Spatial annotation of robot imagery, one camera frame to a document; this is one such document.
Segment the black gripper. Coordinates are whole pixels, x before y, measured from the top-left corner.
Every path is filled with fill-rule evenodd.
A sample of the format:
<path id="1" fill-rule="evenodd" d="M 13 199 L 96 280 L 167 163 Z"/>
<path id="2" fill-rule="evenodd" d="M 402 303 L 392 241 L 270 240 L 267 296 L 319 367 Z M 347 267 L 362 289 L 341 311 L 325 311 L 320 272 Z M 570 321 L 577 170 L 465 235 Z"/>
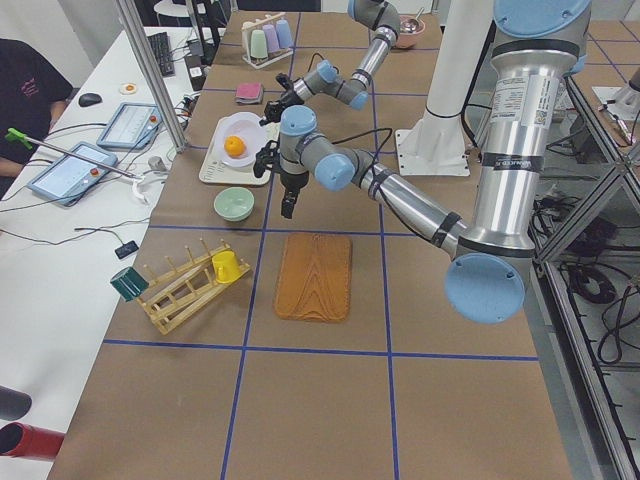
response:
<path id="1" fill-rule="evenodd" d="M 286 108 L 299 105 L 300 97 L 293 90 L 286 90 L 275 102 L 268 102 L 264 109 L 263 117 L 260 119 L 260 125 L 268 125 L 270 123 L 278 123 L 280 121 L 280 113 Z"/>
<path id="2" fill-rule="evenodd" d="M 291 174 L 283 172 L 280 182 L 285 192 L 281 202 L 281 216 L 292 218 L 300 191 L 307 185 L 307 173 Z"/>

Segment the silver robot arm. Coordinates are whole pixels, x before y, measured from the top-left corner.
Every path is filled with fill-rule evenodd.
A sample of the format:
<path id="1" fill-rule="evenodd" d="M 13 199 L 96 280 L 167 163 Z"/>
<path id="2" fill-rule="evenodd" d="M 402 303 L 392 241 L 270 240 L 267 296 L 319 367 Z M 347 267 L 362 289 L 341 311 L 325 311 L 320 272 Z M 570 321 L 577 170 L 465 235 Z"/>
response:
<path id="1" fill-rule="evenodd" d="M 266 104 L 264 116 L 259 121 L 261 126 L 280 122 L 286 108 L 303 105 L 317 94 L 336 98 L 355 110 L 364 107 L 373 76 L 399 38 L 400 17 L 388 1 L 350 1 L 348 14 L 374 33 L 358 67 L 349 78 L 343 78 L 329 60 L 322 60 L 314 70 L 295 81 L 286 74 L 278 74 L 276 80 L 284 87 L 284 92 L 279 99 Z"/>
<path id="2" fill-rule="evenodd" d="M 290 216 L 309 177 L 338 191 L 350 184 L 387 206 L 408 228 L 451 257 L 445 293 L 464 317 L 498 323 L 524 301 L 534 246 L 527 234 L 558 87 L 585 57 L 591 5 L 587 1 L 455 1 L 423 117 L 398 134 L 402 163 L 394 172 L 371 154 L 343 148 L 318 129 L 307 101 L 318 94 L 352 108 L 364 106 L 375 72 L 397 43 L 400 20 L 386 1 L 353 1 L 349 16 L 374 36 L 349 78 L 323 61 L 297 80 L 284 79 L 266 117 L 280 126 L 278 167 Z M 412 186 L 412 175 L 464 173 L 461 119 L 487 37 L 494 39 L 497 74 L 470 222 Z"/>

